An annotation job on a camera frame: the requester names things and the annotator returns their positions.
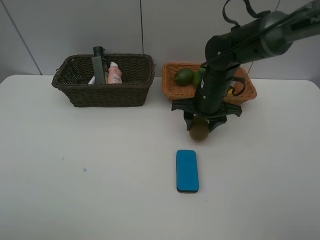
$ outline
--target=green fruit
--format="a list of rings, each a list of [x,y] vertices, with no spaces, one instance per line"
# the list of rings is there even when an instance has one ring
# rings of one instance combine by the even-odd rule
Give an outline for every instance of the green fruit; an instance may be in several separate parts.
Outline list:
[[[201,82],[201,76],[200,76],[200,73],[197,71],[194,74],[193,83],[197,87],[200,84],[200,82]]]
[[[206,69],[200,67],[199,70],[194,74],[193,83],[197,87],[200,83],[202,78],[204,77]]]
[[[198,70],[198,72],[199,72],[200,74],[205,74],[206,69],[203,68],[203,67],[200,67],[199,70]]]
[[[184,87],[192,83],[194,75],[191,68],[183,68],[175,74],[174,81],[178,86]]]

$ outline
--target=pink bottle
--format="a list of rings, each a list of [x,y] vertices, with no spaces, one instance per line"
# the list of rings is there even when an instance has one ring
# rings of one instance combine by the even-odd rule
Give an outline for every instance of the pink bottle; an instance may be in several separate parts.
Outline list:
[[[122,84],[121,76],[122,72],[118,64],[112,61],[109,67],[108,84]]]

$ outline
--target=white table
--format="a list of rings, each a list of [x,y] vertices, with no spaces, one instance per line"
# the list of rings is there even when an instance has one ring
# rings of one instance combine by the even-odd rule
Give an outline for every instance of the white table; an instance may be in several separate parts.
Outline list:
[[[258,97],[200,144],[160,78],[131,108],[73,107],[51,80],[0,84],[1,240],[320,238],[312,82],[254,79]],[[197,153],[196,194],[176,190],[179,149]]]

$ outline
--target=wicker basket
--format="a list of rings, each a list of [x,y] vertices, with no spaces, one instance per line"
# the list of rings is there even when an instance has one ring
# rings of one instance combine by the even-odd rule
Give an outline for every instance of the wicker basket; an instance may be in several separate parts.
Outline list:
[[[93,55],[68,57],[57,70],[52,86],[61,90],[75,107],[135,107],[145,103],[155,76],[154,61],[145,54],[106,54],[122,72],[122,84],[88,85],[94,76]]]
[[[178,86],[175,81],[176,73],[183,68],[191,68],[194,72],[197,72],[200,64],[194,63],[167,63],[162,69],[162,91],[169,98],[170,101],[193,98],[196,92],[196,86],[190,84],[188,86]],[[245,78],[245,90],[239,96],[233,96],[228,94],[224,101],[230,104],[240,105],[248,100],[254,99],[257,96],[257,91],[252,84],[250,78],[244,69],[239,68],[235,74],[237,77]],[[243,85],[240,82],[236,82],[233,86],[235,92],[242,90]]]

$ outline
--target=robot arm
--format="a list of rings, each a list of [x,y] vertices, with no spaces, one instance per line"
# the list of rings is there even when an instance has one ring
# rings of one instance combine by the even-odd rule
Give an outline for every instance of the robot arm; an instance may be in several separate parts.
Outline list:
[[[249,1],[244,2],[250,10]],[[249,13],[258,19],[239,26],[226,17],[223,8],[223,17],[236,26],[207,42],[206,62],[202,64],[206,71],[194,97],[172,102],[172,110],[183,110],[188,131],[194,115],[207,119],[210,132],[224,124],[227,115],[241,115],[240,106],[223,101],[241,64],[282,55],[294,41],[320,34],[320,0],[311,1],[289,15],[280,11],[255,14],[252,9]]]

